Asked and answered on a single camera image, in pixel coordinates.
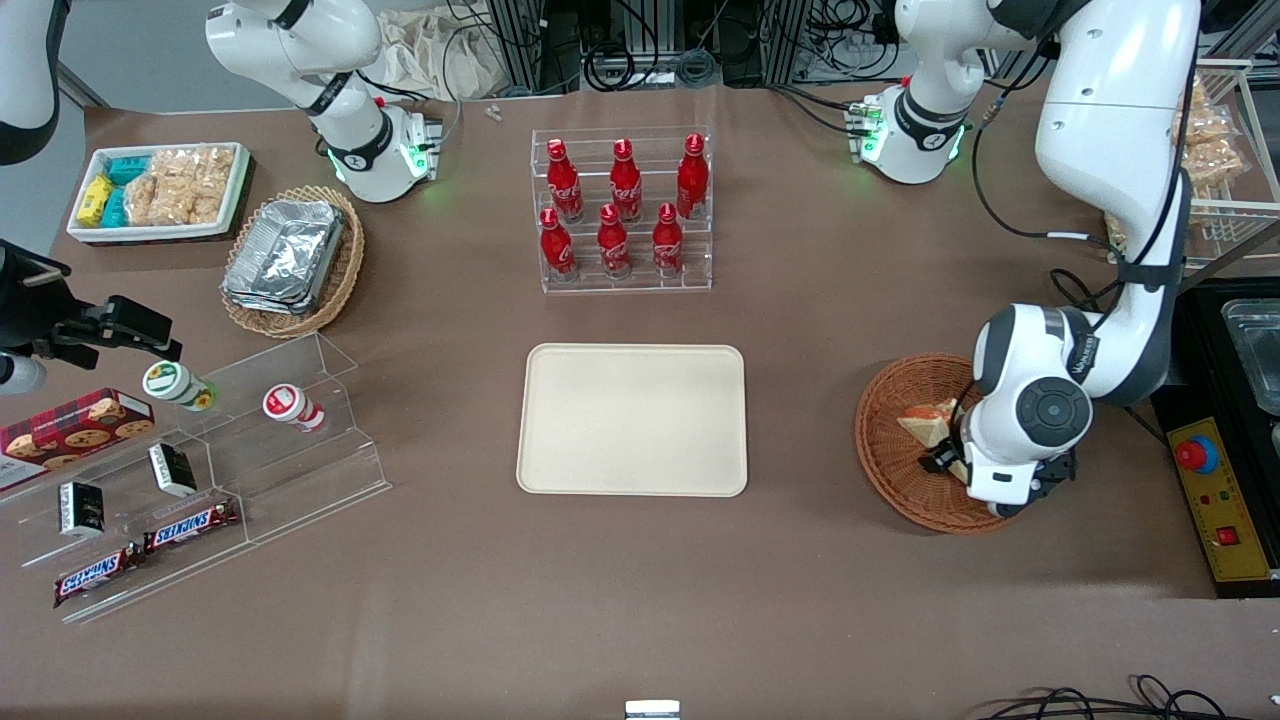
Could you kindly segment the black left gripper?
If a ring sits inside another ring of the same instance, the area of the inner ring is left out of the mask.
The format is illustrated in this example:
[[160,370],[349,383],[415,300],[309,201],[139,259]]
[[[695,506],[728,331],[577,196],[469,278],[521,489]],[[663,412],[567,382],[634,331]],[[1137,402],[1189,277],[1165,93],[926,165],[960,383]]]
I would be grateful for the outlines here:
[[920,456],[920,466],[931,474],[948,473],[963,482],[972,482],[972,459],[963,434],[956,436],[954,445],[937,445]]

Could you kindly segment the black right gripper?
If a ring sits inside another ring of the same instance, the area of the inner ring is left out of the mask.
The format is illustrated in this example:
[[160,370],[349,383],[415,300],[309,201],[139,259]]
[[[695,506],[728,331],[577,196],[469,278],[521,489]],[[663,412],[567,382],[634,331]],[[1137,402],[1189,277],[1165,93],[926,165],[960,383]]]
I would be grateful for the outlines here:
[[133,348],[166,361],[180,360],[182,342],[147,340],[169,338],[172,319],[120,295],[93,310],[104,331],[55,328],[77,318],[77,299],[67,283],[70,268],[6,240],[1,255],[3,348],[29,348],[50,336],[50,357],[73,366],[97,366],[99,348]]

